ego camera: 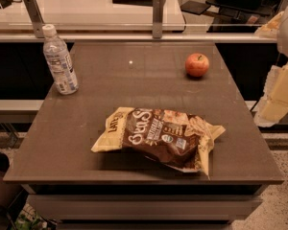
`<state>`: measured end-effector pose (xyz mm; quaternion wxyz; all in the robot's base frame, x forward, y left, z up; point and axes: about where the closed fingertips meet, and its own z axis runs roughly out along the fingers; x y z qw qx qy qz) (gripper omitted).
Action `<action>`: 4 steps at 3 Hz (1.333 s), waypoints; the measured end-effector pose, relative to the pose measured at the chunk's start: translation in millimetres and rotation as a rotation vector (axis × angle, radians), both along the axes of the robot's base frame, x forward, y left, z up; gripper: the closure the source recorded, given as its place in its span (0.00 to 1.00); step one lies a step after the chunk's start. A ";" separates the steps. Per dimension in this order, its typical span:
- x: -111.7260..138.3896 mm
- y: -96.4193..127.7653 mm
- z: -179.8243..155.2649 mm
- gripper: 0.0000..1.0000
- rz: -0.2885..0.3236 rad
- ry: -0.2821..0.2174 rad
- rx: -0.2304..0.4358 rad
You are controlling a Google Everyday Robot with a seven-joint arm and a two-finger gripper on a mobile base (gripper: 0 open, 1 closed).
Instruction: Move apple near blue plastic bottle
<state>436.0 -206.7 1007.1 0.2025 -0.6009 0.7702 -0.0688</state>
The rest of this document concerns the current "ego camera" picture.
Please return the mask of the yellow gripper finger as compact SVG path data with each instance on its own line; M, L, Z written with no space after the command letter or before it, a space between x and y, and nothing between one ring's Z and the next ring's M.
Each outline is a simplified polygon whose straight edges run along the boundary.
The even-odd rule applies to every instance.
M258 103L259 123L278 123L288 113L288 62L272 66L268 73L264 95Z
M283 11L255 31L255 35L264 38L276 38Z

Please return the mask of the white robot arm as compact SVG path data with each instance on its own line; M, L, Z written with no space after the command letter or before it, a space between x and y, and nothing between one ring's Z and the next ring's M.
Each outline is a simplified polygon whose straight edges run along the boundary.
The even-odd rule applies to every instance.
M277 50L288 57L288 6L254 34L275 39ZM265 81L263 96L255 107L257 112L254 121L260 127L271 127L288 113L288 61L282 67L271 67Z

